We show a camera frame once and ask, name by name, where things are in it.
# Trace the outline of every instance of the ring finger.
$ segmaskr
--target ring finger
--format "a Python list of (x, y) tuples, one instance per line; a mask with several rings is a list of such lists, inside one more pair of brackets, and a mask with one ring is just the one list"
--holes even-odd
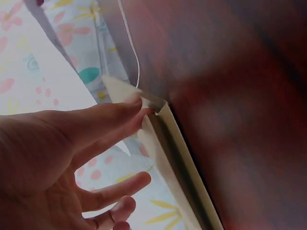
[(119, 228), (121, 225), (129, 226), (123, 222), (129, 218), (129, 216), (135, 210), (135, 207), (136, 204), (134, 199), (130, 196), (124, 196), (109, 211), (92, 219), (88, 219), (88, 221), (90, 225), (94, 227), (94, 229), (96, 229), (98, 225), (99, 230), (109, 230), (113, 227)]

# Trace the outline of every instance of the fingernail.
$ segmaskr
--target fingernail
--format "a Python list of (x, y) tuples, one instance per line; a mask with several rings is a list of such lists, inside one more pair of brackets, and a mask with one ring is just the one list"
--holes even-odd
[(127, 104), (138, 104), (140, 103), (142, 100), (141, 100), (141, 97), (140, 95), (135, 92), (133, 93), (131, 96), (129, 96), (125, 101), (124, 103), (127, 103)]

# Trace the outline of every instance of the dark red surface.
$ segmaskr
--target dark red surface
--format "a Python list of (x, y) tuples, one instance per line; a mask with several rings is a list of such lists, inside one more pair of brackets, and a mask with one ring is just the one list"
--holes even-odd
[[(123, 0), (226, 230), (307, 229), (307, 1)], [(101, 7), (132, 83), (115, 0)]]

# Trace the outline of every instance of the finger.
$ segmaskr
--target finger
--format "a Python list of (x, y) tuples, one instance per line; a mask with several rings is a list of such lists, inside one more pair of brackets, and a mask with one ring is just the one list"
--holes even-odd
[(114, 226), (117, 229), (119, 229), (119, 226), (127, 226), (121, 223), (129, 218), (132, 212), (134, 212), (135, 207), (135, 200), (130, 196), (124, 196), (109, 211), (94, 217), (94, 220), (91, 220), (93, 223), (90, 225), (96, 225), (97, 223), (99, 225), (99, 230), (109, 230)]
[(113, 230), (130, 230), (130, 225), (127, 222), (116, 223)]
[(126, 103), (105, 103), (66, 112), (42, 111), (33, 116), (53, 126), (71, 144), (72, 150), (78, 150), (123, 126), (141, 107), (140, 96), (133, 94)]
[(147, 172), (139, 172), (123, 182), (92, 192), (79, 189), (78, 197), (82, 206), (82, 212), (101, 210), (117, 202), (123, 196), (135, 194), (147, 186), (150, 181), (151, 178)]
[(140, 110), (139, 113), (123, 127), (106, 134), (94, 144), (91, 144), (90, 146), (78, 151), (76, 154), (74, 154), (71, 161), (72, 168), (74, 170), (79, 169), (82, 165), (87, 163), (95, 156), (98, 156), (100, 153), (106, 151), (119, 141), (136, 133), (142, 126), (144, 116), (150, 113), (152, 113), (152, 109), (150, 108)]

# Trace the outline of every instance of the hand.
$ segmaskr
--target hand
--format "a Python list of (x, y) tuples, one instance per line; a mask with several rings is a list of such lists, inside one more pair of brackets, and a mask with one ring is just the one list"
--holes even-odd
[[(140, 129), (151, 112), (141, 106), (135, 94), (127, 103), (2, 116), (0, 229), (129, 230), (126, 220), (135, 209), (130, 195), (145, 187), (150, 175), (141, 172), (88, 192), (76, 185), (74, 172)], [(95, 218), (81, 215), (115, 202)]]

